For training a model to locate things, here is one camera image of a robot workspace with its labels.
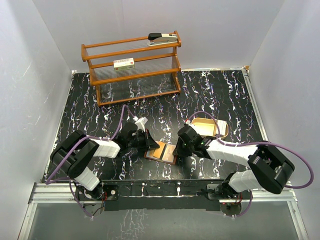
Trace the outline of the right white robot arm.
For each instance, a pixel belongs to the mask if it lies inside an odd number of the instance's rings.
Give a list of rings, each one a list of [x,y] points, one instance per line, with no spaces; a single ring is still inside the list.
[[[240,146],[213,136],[201,136],[187,124],[177,135],[178,141],[173,153],[179,157],[196,155],[247,167],[245,171],[229,174],[220,185],[208,191],[211,195],[233,199],[252,189],[265,189],[272,194],[280,194],[295,170],[294,164],[276,146],[266,141]]]

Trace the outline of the stack of cards in tray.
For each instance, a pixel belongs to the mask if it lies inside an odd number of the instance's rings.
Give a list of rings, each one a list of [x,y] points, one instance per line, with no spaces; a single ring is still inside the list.
[[[226,135],[227,131],[227,122],[224,120],[217,120],[215,134],[219,134],[221,137]]]

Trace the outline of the orange credit card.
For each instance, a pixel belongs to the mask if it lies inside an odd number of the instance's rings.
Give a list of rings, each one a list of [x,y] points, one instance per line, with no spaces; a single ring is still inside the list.
[[[174,145],[167,144],[163,152],[162,160],[164,162],[173,163],[175,159],[175,156],[173,155],[174,150]]]

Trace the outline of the white and red staples box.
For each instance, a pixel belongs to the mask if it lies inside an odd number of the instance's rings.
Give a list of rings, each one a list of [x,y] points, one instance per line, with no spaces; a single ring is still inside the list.
[[[124,58],[119,60],[113,61],[113,68],[115,71],[124,71],[124,70],[131,70],[135,68],[135,61],[134,58]]]

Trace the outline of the beige oval tray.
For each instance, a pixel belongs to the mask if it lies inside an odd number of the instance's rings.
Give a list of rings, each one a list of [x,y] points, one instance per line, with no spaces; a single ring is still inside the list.
[[[196,130],[196,132],[200,134],[202,137],[204,136],[215,137],[217,135],[215,134],[217,120],[196,117],[192,120],[191,124],[192,124],[192,127]],[[228,136],[228,134],[229,134],[229,126],[227,124],[227,130],[226,130],[225,136],[220,136],[221,139],[222,140],[225,139]]]

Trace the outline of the brown leather card holder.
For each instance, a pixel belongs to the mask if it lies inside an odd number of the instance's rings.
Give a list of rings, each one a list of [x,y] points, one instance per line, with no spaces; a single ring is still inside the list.
[[[149,160],[175,165],[177,156],[173,154],[176,146],[161,141],[156,142],[160,148],[147,150],[144,157]]]

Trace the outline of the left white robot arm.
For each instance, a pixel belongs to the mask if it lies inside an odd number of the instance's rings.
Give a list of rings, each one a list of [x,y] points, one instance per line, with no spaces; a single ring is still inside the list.
[[[102,181],[89,169],[94,157],[115,159],[121,151],[137,148],[144,151],[156,150],[160,145],[147,129],[129,122],[111,139],[100,139],[76,130],[61,142],[50,155],[50,161],[69,179],[76,181],[91,199],[103,195]]]

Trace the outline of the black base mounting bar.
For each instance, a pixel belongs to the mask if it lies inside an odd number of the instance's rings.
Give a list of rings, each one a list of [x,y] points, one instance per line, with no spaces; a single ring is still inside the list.
[[[182,180],[104,180],[106,211],[116,210],[227,210],[238,214],[250,199],[250,193],[234,194],[231,198],[212,195],[223,181],[220,179]]]

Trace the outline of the wooden three-tier shelf rack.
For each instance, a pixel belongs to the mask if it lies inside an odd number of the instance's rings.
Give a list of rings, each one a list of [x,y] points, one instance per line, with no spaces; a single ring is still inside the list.
[[[82,44],[81,58],[88,64],[89,82],[96,90],[98,106],[144,98],[179,94],[182,41],[148,46],[148,35],[123,40]],[[113,61],[134,58],[135,68],[115,71]]]

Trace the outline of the black and beige stapler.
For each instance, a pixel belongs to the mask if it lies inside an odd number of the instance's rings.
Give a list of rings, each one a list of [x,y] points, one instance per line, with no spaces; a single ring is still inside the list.
[[[178,42],[178,36],[174,33],[150,33],[148,35],[148,43],[149,47],[157,46],[157,45],[166,45]]]

